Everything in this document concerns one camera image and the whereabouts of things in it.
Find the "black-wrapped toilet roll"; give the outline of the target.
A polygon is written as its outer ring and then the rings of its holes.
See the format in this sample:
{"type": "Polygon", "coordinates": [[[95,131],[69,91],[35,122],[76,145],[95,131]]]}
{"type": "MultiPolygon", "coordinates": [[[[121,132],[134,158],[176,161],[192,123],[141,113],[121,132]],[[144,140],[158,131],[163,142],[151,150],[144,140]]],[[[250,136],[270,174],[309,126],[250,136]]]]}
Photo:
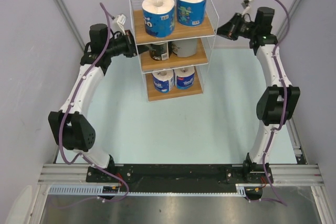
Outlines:
{"type": "Polygon", "coordinates": [[[149,45],[150,56],[153,60],[164,61],[169,59],[168,42],[157,42],[149,45]]]}

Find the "blue-wrapped toilet roll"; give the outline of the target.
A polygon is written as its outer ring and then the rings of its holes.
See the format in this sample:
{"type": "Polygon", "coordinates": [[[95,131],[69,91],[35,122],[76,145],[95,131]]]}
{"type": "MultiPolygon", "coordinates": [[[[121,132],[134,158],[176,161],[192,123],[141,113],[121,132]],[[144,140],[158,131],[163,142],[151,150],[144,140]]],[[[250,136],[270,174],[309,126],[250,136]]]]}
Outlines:
{"type": "Polygon", "coordinates": [[[142,10],[145,31],[150,36],[164,38],[174,31],[174,0],[144,0],[142,10]]]}

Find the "grey toilet roll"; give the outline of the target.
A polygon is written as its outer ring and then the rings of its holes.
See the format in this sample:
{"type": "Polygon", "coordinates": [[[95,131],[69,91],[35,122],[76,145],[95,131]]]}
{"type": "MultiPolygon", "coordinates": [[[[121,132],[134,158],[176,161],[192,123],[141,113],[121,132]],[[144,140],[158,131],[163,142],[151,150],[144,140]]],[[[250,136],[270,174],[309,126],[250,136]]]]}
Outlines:
{"type": "Polygon", "coordinates": [[[195,55],[197,53],[197,38],[173,41],[172,53],[180,58],[186,58],[195,55]]]}

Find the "blue cartoon-print toilet roll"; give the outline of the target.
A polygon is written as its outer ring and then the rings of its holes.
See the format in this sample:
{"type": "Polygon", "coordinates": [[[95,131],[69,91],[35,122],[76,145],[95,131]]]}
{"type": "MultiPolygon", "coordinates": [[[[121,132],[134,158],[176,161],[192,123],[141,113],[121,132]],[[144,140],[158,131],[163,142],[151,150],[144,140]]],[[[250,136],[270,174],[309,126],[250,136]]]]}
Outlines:
{"type": "Polygon", "coordinates": [[[207,0],[176,0],[177,21],[188,27],[202,24],[207,0]]]}

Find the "blue white-striped toilet roll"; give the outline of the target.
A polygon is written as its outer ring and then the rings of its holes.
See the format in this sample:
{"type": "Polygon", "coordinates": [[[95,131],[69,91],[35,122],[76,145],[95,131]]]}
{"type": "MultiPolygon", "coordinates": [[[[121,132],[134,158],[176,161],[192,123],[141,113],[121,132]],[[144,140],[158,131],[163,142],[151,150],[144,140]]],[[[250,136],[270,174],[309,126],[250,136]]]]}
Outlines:
{"type": "Polygon", "coordinates": [[[178,89],[188,89],[194,84],[195,68],[183,67],[174,70],[174,84],[178,89]]]}

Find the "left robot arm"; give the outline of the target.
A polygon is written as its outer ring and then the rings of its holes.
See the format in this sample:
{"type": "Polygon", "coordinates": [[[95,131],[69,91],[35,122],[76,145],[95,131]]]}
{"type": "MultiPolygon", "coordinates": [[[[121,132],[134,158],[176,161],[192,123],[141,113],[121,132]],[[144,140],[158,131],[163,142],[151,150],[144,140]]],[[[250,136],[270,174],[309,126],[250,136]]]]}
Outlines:
{"type": "Polygon", "coordinates": [[[90,26],[89,37],[74,87],[62,107],[50,112],[48,122],[66,164],[71,165],[81,157],[103,181],[110,182],[116,175],[113,157],[95,147],[96,132],[86,116],[112,58],[120,55],[136,57],[148,47],[138,46],[131,30],[120,24],[94,24],[90,26]]]}

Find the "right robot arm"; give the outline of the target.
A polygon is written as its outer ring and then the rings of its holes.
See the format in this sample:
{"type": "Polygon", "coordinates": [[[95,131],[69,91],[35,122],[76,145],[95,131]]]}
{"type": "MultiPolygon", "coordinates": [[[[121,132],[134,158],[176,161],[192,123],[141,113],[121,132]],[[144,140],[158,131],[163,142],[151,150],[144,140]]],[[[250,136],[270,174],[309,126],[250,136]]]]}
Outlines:
{"type": "Polygon", "coordinates": [[[273,141],[292,118],[300,97],[299,87],[292,85],[282,65],[279,40],[271,33],[274,14],[274,9],[260,7],[255,20],[247,21],[245,13],[235,13],[217,30],[217,35],[232,41],[239,37],[249,39],[267,86],[256,105],[259,128],[255,142],[241,168],[226,170],[227,176],[240,182],[256,183],[270,178],[268,159],[273,141]]]}

